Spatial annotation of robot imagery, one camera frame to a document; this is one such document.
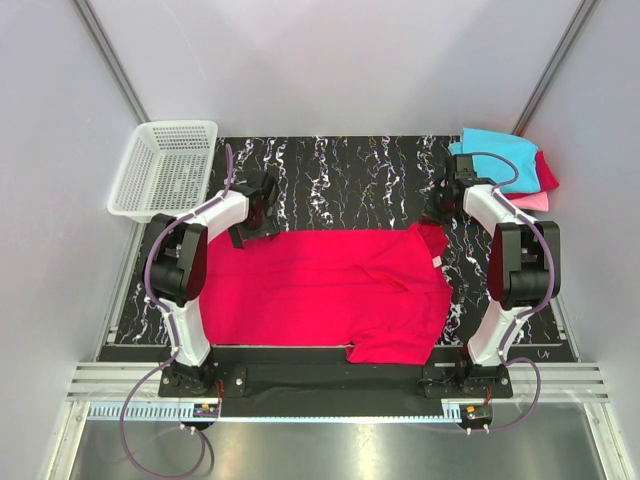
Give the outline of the crimson t shirt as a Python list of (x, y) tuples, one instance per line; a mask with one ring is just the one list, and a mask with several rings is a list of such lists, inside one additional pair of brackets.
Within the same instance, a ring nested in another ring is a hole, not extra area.
[(547, 193), (559, 187), (559, 182), (546, 162), (544, 152), (539, 150), (535, 156), (536, 174), (540, 184), (540, 190), (534, 195)]
[(214, 345), (337, 347), (357, 364), (423, 365), (452, 299), (440, 226), (291, 231), (208, 246), (199, 297)]

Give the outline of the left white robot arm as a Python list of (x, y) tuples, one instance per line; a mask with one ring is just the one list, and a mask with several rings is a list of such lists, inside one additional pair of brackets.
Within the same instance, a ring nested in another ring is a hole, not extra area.
[(274, 238), (280, 232), (278, 196), (275, 177), (254, 170), (245, 182), (227, 184), (186, 214), (157, 214), (148, 225), (141, 252), (142, 282), (169, 332), (170, 357), (162, 370), (193, 395), (208, 394), (216, 382), (198, 300), (207, 277), (208, 246), (225, 233), (235, 248)]

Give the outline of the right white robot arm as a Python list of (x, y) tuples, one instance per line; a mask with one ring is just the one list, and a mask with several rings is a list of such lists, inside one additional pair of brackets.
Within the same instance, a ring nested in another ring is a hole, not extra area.
[(458, 354), (451, 373), (435, 383), (464, 396), (480, 396), (510, 386), (507, 356), (525, 323), (546, 308), (561, 286), (560, 229), (539, 221), (507, 199), (503, 186), (519, 171), (494, 153), (453, 154), (432, 205), (423, 218), (444, 223), (459, 212), (491, 235), (487, 286), (490, 301), (474, 335)]

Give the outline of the black marbled table mat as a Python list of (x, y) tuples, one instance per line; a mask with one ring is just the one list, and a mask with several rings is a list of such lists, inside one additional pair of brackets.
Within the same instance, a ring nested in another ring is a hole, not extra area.
[[(455, 136), (226, 137), (219, 138), (207, 198), (226, 174), (224, 145), (234, 152), (234, 180), (262, 169), (276, 177), (276, 203), (283, 230), (405, 229), (420, 219), (436, 181), (444, 175)], [(486, 268), (490, 236), (466, 215), (445, 225), (444, 273), (453, 288), (449, 317), (429, 363), (452, 362), (475, 332), (488, 305)], [(168, 333), (157, 309), (145, 301), (136, 266), (121, 281), (107, 339), (97, 359), (157, 362), (169, 353)], [(564, 312), (554, 300), (521, 330), (509, 359), (575, 362)]]

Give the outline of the folded cyan t shirt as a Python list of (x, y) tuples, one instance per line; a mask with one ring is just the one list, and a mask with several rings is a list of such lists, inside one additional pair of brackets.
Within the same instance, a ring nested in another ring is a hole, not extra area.
[(467, 128), (448, 147), (452, 155), (472, 154), (473, 166), (482, 178), (501, 184), (503, 194), (533, 194), (540, 190), (535, 156), (538, 148), (521, 137)]

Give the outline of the folded pink t shirt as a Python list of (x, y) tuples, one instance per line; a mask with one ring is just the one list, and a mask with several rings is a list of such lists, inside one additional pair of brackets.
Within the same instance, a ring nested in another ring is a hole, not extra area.
[(549, 198), (546, 192), (538, 192), (528, 195), (511, 195), (507, 198), (521, 210), (531, 210), (538, 212), (549, 211)]

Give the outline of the white plastic basket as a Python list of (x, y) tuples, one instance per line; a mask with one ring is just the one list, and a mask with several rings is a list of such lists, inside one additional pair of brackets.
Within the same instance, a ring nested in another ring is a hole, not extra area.
[(121, 160), (107, 203), (114, 216), (147, 223), (159, 213), (178, 216), (206, 196), (218, 125), (211, 120), (138, 125)]

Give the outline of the folded crimson t shirt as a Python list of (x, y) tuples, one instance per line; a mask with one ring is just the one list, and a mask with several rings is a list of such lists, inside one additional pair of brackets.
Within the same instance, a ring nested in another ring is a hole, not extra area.
[(540, 184), (540, 190), (534, 195), (547, 193), (559, 187), (559, 182), (546, 162), (544, 152), (539, 150), (535, 156), (536, 174)]

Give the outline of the left corner aluminium post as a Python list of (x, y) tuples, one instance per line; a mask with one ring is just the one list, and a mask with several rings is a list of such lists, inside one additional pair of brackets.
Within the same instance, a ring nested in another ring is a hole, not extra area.
[(138, 124), (149, 122), (150, 117), (140, 100), (129, 76), (127, 75), (117, 52), (109, 39), (105, 27), (99, 19), (92, 2), (87, 0), (72, 0), (79, 19), (96, 47), (107, 70), (113, 78), (117, 89), (128, 106)]

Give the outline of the corner aluminium post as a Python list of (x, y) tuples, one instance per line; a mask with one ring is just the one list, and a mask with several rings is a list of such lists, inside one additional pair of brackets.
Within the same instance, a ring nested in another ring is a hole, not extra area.
[(107, 70), (113, 78), (117, 89), (128, 106), (138, 124), (149, 122), (150, 117), (140, 100), (129, 76), (127, 75), (117, 52), (109, 39), (105, 27), (99, 19), (92, 2), (87, 0), (72, 0), (79, 19), (96, 47)]
[(599, 0), (581, 0), (578, 3), (512, 129), (513, 135), (525, 134), (599, 4)]

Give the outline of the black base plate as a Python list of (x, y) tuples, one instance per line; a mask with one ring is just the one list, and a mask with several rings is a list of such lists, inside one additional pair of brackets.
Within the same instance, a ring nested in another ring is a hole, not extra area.
[(163, 369), (159, 395), (247, 398), (276, 388), (312, 391), (379, 391), (444, 399), (508, 399), (513, 387), (504, 366), (473, 366), (457, 348), (438, 347), (425, 365), (355, 364), (343, 348), (212, 348), (201, 367), (173, 362)]

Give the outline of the aluminium front rail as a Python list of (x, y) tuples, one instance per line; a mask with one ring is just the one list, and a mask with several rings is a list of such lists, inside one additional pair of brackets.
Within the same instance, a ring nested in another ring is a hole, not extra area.
[(508, 399), (428, 398), (425, 395), (379, 391), (312, 391), (276, 388), (247, 398), (162, 397), (161, 372), (142, 377), (149, 365), (82, 363), (75, 371), (67, 398), (86, 402), (97, 419), (211, 422), (315, 423), (461, 423), (480, 407), (512, 405), (524, 412), (532, 404), (606, 403), (609, 400), (599, 368), (589, 363), (545, 363), (532, 370), (509, 370), (513, 396)]

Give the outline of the right corner aluminium post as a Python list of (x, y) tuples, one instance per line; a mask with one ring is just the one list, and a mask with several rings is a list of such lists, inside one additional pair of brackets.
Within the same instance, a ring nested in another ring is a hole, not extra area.
[(599, 4), (599, 0), (581, 0), (578, 3), (512, 129), (513, 135), (525, 134)]

